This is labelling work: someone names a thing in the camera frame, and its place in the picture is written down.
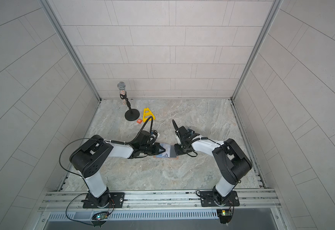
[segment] microphone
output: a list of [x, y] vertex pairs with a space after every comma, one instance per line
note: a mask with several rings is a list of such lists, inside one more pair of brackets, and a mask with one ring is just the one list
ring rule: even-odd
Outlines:
[[130, 107], [130, 102], [127, 98], [127, 92], [125, 91], [125, 83], [120, 81], [117, 86], [119, 89], [120, 98], [123, 100], [123, 104], [126, 104], [129, 108], [129, 110], [125, 112], [125, 119], [127, 119], [128, 121], [137, 120], [139, 117], [139, 111], [135, 108]]

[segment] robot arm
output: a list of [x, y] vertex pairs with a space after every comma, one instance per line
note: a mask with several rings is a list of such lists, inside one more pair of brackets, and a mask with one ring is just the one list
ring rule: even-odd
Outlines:
[[[174, 145], [177, 155], [200, 151], [215, 158], [221, 178], [212, 189], [213, 195], [217, 204], [226, 204], [230, 192], [251, 170], [251, 161], [233, 139], [211, 140], [193, 130], [187, 130], [184, 126], [178, 128], [174, 120], [173, 126], [178, 140], [178, 144]], [[230, 160], [228, 155], [234, 155], [234, 158]]]

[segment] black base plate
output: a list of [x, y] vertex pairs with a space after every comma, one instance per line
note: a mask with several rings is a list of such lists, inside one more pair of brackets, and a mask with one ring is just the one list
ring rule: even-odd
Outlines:
[[[214, 198], [213, 198], [214, 197], [213, 194], [214, 194], [214, 192], [212, 192], [212, 191], [201, 191], [201, 195], [203, 197], [212, 197], [212, 199], [201, 200], [202, 207], [222, 207], [222, 206], [219, 206], [215, 203]], [[236, 191], [231, 191], [229, 193], [229, 200], [231, 202], [233, 202], [234, 207], [239, 206], [239, 200], [236, 200], [235, 197], [238, 197]], [[229, 206], [233, 206], [233, 205], [228, 202], [223, 206], [228, 206], [229, 207]]]
[[125, 112], [125, 119], [128, 121], [135, 121], [139, 117], [139, 111], [135, 108], [132, 109], [132, 113], [130, 113], [130, 110]]
[[[111, 199], [113, 199], [114, 203], [115, 203], [115, 208], [121, 208], [123, 206], [123, 202], [124, 202], [124, 195], [125, 193], [123, 192], [110, 192], [110, 197]], [[89, 196], [90, 194], [88, 193], [85, 200], [89, 200]], [[112, 208], [113, 207], [113, 203], [111, 201], [111, 206], [110, 204], [107, 204], [104, 208]], [[95, 204], [92, 204], [91, 202], [84, 202], [83, 203], [83, 208], [99, 208], [97, 207]]]

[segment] black cable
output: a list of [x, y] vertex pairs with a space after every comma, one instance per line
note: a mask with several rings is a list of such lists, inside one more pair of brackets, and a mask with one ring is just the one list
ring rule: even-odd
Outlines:
[[[108, 140], [99, 140], [99, 139], [92, 139], [92, 138], [80, 138], [80, 139], [77, 139], [77, 140], [98, 140], [98, 141], [100, 141], [100, 142], [109, 142]], [[68, 147], [71, 143], [76, 142], [77, 140], [74, 140], [74, 141], [70, 142], [69, 144], [67, 144], [67, 145], [63, 148], [63, 150], [61, 151], [61, 153], [60, 153], [60, 155], [59, 155], [59, 164], [60, 164], [60, 167], [63, 168], [65, 171], [70, 172], [70, 173], [73, 173], [74, 175], [78, 175], [78, 176], [82, 177], [82, 175], [79, 175], [78, 173], [71, 172], [71, 171], [67, 170], [66, 168], [64, 168], [64, 167], [61, 165], [61, 161], [60, 161], [60, 160], [61, 160], [61, 155], [63, 154], [65, 148]]]
[[[69, 205], [67, 206], [67, 209], [65, 209], [65, 215], [67, 216], [68, 219], [70, 219], [69, 216], [68, 216], [68, 214], [67, 214], [67, 210], [68, 210]], [[79, 222], [79, 223], [82, 223], [82, 224], [91, 225], [91, 226], [93, 226], [93, 227], [95, 226], [95, 225], [93, 225], [93, 224], [84, 223], [84, 222], [79, 221], [79, 220], [73, 220], [73, 219], [70, 219], [70, 220], [72, 220], [72, 221], [76, 221], [76, 222]]]

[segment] microphone stand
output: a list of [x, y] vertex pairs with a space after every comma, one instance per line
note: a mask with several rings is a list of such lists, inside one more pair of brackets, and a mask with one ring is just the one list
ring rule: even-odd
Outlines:
[[130, 107], [130, 102], [127, 98], [127, 92], [125, 92], [125, 95], [120, 94], [120, 98], [121, 99], [125, 99], [125, 102], [127, 103], [127, 106], [129, 108], [129, 110], [127, 112], [125, 112], [125, 119], [127, 119], [128, 121], [135, 121], [138, 119], [139, 117], [139, 111], [135, 108], [131, 108]]

